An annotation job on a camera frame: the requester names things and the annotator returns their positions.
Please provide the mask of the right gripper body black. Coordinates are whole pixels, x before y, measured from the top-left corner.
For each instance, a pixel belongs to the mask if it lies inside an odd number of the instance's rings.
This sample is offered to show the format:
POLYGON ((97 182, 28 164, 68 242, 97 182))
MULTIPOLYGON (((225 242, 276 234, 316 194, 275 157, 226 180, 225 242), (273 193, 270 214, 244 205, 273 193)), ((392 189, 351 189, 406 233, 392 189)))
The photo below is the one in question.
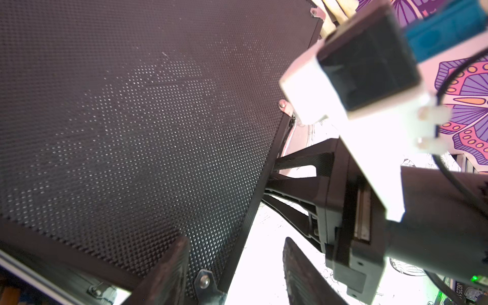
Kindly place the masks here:
POLYGON ((320 238, 332 247, 334 278, 372 304, 385 270, 385 210, 342 140, 324 145, 320 238))

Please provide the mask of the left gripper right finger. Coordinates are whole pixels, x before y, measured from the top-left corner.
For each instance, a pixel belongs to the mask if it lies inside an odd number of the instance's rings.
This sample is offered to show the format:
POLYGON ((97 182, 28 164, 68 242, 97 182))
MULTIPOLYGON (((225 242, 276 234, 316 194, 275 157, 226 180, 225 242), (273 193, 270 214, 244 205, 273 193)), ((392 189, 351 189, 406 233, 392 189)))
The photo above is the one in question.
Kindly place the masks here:
POLYGON ((289 237, 283 247, 283 268, 289 304, 347 304, 289 237))

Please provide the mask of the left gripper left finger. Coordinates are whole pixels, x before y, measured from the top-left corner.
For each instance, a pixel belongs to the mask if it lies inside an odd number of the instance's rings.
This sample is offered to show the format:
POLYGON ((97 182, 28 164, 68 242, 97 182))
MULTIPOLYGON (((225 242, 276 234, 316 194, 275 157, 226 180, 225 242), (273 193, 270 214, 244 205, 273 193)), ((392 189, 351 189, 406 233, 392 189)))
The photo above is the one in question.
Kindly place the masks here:
POLYGON ((124 304, 184 304, 189 239, 179 236, 124 304))

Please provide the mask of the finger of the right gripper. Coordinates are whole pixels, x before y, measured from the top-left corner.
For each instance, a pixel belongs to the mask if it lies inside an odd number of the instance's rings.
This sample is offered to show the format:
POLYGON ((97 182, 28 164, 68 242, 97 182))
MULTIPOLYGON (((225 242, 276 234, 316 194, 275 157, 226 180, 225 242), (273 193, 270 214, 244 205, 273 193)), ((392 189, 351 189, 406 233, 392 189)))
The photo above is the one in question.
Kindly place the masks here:
POLYGON ((324 196, 320 188, 327 179, 292 178, 274 173, 266 183, 262 202, 291 225, 319 252, 325 251, 318 225, 318 210, 324 196))
POLYGON ((330 177, 339 139, 327 139, 310 147, 278 158, 273 170, 287 170, 302 166, 314 166, 318 176, 330 177))

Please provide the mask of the medium black poker case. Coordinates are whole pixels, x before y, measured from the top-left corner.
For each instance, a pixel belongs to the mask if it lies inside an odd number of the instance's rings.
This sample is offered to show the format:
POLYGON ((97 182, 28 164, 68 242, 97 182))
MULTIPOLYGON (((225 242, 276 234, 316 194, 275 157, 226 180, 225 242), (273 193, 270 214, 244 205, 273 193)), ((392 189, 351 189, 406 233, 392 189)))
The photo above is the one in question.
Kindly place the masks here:
POLYGON ((1 283, 136 289, 189 240, 227 292, 291 120, 312 1, 2 1, 1 283))

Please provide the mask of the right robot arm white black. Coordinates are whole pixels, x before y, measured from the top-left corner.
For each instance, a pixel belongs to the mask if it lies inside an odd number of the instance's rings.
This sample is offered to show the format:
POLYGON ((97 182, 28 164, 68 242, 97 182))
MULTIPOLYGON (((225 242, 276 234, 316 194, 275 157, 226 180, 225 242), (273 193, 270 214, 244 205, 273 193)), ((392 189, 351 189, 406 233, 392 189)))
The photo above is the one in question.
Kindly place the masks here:
POLYGON ((279 158, 263 202, 325 255, 349 296, 370 304, 387 258, 487 289, 487 217, 442 172, 404 167, 405 213, 386 209, 339 139, 279 158))

